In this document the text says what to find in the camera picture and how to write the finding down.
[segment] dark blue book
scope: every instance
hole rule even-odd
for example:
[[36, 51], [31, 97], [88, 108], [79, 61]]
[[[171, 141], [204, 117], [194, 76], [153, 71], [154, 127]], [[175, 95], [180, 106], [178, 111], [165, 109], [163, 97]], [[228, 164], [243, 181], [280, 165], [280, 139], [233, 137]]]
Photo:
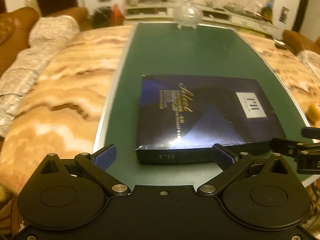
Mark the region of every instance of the dark blue book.
[[142, 80], [136, 152], [141, 163], [212, 161], [212, 146], [263, 153], [285, 138], [256, 80], [149, 75]]

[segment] green table mat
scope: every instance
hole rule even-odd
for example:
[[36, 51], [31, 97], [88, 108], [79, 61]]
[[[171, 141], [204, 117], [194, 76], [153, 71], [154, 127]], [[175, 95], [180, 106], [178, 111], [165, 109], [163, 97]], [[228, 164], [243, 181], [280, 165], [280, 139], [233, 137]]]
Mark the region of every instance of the green table mat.
[[[109, 119], [105, 145], [117, 147], [108, 173], [135, 185], [199, 185], [221, 172], [215, 163], [143, 165], [135, 153], [142, 75], [183, 74], [256, 79], [271, 102], [287, 138], [302, 138], [303, 119], [276, 76], [259, 55], [230, 29], [170, 23], [140, 23], [134, 34]], [[271, 153], [257, 155], [268, 158]], [[286, 157], [293, 169], [296, 164]], [[300, 175], [301, 181], [309, 175]]]

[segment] leather sofa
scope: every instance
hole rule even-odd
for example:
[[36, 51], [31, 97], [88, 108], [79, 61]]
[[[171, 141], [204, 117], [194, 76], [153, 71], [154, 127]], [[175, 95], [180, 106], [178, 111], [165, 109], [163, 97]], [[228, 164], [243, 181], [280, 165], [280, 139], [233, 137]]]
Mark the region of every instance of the leather sofa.
[[[69, 8], [48, 16], [70, 15], [79, 24], [80, 30], [90, 29], [88, 10], [82, 7]], [[0, 76], [15, 61], [17, 54], [29, 48], [28, 38], [32, 27], [39, 19], [31, 7], [23, 7], [10, 13], [0, 14]], [[0, 137], [0, 150], [4, 138]], [[16, 207], [17, 196], [0, 185], [0, 239], [14, 235], [22, 222]]]
[[[87, 8], [73, 7], [52, 13], [48, 17], [59, 15], [72, 16], [81, 31], [90, 29]], [[18, 52], [28, 48], [29, 33], [38, 19], [38, 13], [31, 7], [0, 15], [0, 76], [13, 63]]]
[[300, 33], [285, 30], [282, 34], [282, 39], [287, 49], [294, 55], [297, 55], [302, 50], [311, 50], [320, 54], [320, 37], [314, 42]]

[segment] metal screw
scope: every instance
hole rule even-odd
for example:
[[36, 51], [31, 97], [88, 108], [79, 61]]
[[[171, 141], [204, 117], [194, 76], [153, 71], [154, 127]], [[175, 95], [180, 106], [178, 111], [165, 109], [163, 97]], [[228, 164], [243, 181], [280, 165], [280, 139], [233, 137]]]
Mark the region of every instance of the metal screw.
[[128, 189], [128, 187], [126, 185], [123, 185], [123, 184], [117, 184], [117, 185], [114, 185], [112, 187], [112, 190], [114, 192], [118, 192], [118, 193], [125, 192], [127, 189]]
[[204, 193], [213, 193], [216, 191], [216, 188], [214, 186], [211, 185], [202, 185], [200, 187], [200, 190]]
[[27, 236], [26, 240], [37, 240], [35, 236]]
[[301, 240], [301, 236], [295, 235], [291, 237], [291, 240]]

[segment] marble table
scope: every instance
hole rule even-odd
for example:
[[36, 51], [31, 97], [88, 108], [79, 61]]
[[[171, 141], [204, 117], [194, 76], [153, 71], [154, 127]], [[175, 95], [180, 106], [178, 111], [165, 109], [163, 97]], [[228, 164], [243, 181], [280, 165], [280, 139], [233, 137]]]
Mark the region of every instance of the marble table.
[[[79, 33], [43, 71], [20, 106], [0, 155], [0, 184], [18, 194], [46, 154], [92, 152], [100, 115], [132, 26]], [[241, 33], [283, 80], [303, 111], [320, 84], [288, 50]]]

